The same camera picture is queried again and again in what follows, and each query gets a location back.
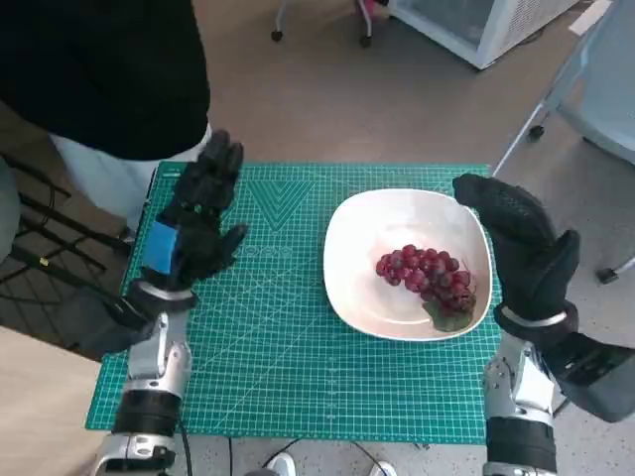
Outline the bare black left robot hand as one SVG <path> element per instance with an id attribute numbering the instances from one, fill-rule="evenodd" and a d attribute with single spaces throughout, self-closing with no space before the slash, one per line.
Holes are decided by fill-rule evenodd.
<path id="1" fill-rule="evenodd" d="M 141 276 L 167 292 L 186 291 L 229 268 L 247 234 L 239 224 L 221 230 L 243 165 L 244 149 L 225 130 L 212 133 L 187 163 L 173 196 L 148 230 Z"/>

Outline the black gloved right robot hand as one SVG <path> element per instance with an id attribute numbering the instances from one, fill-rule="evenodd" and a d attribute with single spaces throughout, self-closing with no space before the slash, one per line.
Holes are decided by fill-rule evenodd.
<path id="1" fill-rule="evenodd" d="M 563 312 L 579 263 L 579 233 L 558 234 L 542 203 L 520 186 L 473 174 L 452 186 L 456 201 L 477 212 L 491 238 L 503 305 L 527 321 Z"/>

